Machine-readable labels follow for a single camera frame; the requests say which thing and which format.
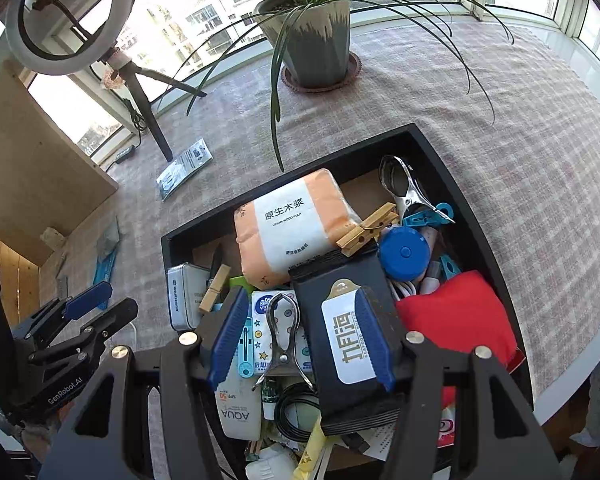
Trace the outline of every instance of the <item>wooden clothespin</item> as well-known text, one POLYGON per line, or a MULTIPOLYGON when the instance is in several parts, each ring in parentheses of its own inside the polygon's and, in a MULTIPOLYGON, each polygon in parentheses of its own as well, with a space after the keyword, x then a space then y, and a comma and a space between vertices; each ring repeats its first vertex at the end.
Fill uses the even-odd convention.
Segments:
POLYGON ((222 291, 222 286, 224 282, 229 277, 229 272, 231 272, 231 267, 228 265, 222 264, 216 272, 216 275, 211 280, 211 285, 206 290, 205 297, 200 301, 200 305, 198 308, 202 312, 211 312, 211 309, 214 307, 216 299, 218 298, 218 294, 222 291))
POLYGON ((387 202, 371 213, 359 226, 354 227, 336 243, 345 256, 352 256, 371 238, 378 236, 380 231, 397 221, 395 204, 387 202))

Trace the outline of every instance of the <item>potted plant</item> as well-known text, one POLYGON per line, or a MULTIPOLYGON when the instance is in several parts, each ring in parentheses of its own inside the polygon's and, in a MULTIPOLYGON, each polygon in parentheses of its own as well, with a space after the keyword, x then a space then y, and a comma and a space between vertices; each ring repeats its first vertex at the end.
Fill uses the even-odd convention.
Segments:
MULTIPOLYGON (((510 37, 513 44, 513 34, 497 16, 476 0, 466 1, 480 7, 493 16, 503 27, 507 39, 510 37)), ((349 5, 351 2, 369 4, 390 10, 396 16, 410 20, 410 22, 413 22, 436 38, 464 67, 468 81, 468 92, 471 90, 471 79, 477 82, 480 90, 487 97, 493 120, 495 121, 495 110, 491 99, 474 72, 464 62, 462 54, 452 41, 452 31, 449 24, 423 7, 419 3, 419 0, 264 0, 256 6, 255 12, 251 16, 235 20, 226 27, 220 28, 214 34, 219 34, 249 18, 254 18, 257 23, 253 27, 248 28, 244 34, 240 35, 224 54, 209 66, 198 86, 198 90, 204 87, 213 70, 231 53, 234 46, 252 30, 260 27, 273 46, 273 56, 271 59, 271 139, 280 170, 284 171, 276 135, 276 123, 280 121, 281 117, 280 101, 278 98, 278 79, 282 62, 284 61, 293 78, 306 88, 324 88, 342 81, 346 76, 349 60, 349 5), (405 10, 407 9, 412 11, 414 15, 406 14, 405 10)), ((189 58, 205 43, 190 54, 189 58)), ((189 102, 187 114, 189 114, 196 97, 194 95, 189 102)))

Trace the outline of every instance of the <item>gray flower pot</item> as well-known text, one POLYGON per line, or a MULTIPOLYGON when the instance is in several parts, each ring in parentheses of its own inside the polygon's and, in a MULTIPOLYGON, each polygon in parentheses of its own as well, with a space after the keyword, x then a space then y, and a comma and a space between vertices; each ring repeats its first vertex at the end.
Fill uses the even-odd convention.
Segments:
MULTIPOLYGON (((254 13, 275 10, 288 0, 263 0, 254 13)), ((261 24, 260 28, 275 46, 288 12, 261 24)), ((258 16, 262 23, 267 16, 258 16)), ((304 88, 325 88, 342 81, 349 65, 349 2, 330 2, 312 7, 296 21, 289 32, 283 60, 293 78, 304 88)))

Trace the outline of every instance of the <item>tripod leg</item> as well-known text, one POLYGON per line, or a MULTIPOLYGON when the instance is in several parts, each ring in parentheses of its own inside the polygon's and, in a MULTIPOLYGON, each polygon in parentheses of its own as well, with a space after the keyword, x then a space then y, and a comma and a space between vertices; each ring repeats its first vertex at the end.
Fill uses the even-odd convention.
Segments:
POLYGON ((149 128, 152 136, 154 136, 155 142, 158 144, 164 158, 166 158, 168 162, 171 162, 173 160, 173 153, 171 152, 169 143, 167 142, 167 139, 164 138, 164 134, 162 133, 160 126, 158 126, 158 121, 155 120, 154 112, 151 110, 151 103, 144 93, 144 90, 142 90, 138 78, 130 65, 132 65, 132 63, 123 66, 119 70, 120 75, 122 76, 122 79, 125 80, 126 87, 129 88, 129 92, 134 98, 136 105, 138 105, 138 109, 140 110, 142 117, 144 117, 144 122, 149 128))
POLYGON ((204 97, 206 92, 202 90, 198 91, 195 87, 183 83, 182 81, 178 81, 172 77, 164 75, 160 72, 156 72, 155 70, 151 70, 150 68, 140 68, 136 69, 139 74, 142 74, 145 77, 150 77, 151 79, 155 79, 156 81, 160 81, 162 83, 167 83, 175 88, 179 88, 180 90, 184 90, 185 92, 189 92, 190 94, 198 94, 199 97, 204 97))

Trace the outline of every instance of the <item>power strip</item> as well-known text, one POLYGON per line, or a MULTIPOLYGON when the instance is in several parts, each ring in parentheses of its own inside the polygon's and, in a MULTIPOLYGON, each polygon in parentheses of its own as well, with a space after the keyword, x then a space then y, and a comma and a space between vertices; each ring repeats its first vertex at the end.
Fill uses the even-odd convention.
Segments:
POLYGON ((131 158, 132 156, 134 156, 135 152, 136 152, 136 146, 132 144, 128 148, 125 148, 120 153, 118 153, 116 155, 116 160, 114 160, 113 162, 116 164, 120 164, 124 160, 127 160, 128 158, 131 158))

